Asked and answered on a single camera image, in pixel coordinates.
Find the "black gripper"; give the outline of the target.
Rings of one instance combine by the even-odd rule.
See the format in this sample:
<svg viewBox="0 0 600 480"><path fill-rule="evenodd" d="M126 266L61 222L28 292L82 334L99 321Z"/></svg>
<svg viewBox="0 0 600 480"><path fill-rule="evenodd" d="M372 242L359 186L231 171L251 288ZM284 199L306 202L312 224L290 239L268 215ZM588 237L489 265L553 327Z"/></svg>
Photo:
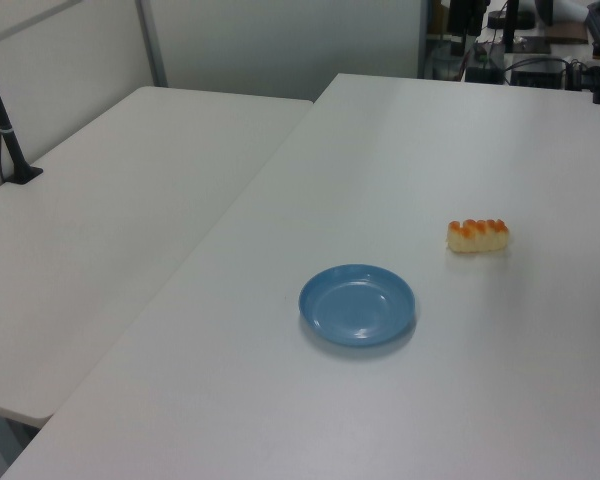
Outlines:
<svg viewBox="0 0 600 480"><path fill-rule="evenodd" d="M462 47L469 48L472 35L479 35L483 17L488 8L488 0L451 0L447 19L447 32L450 34L450 54L461 54Z"/></svg>

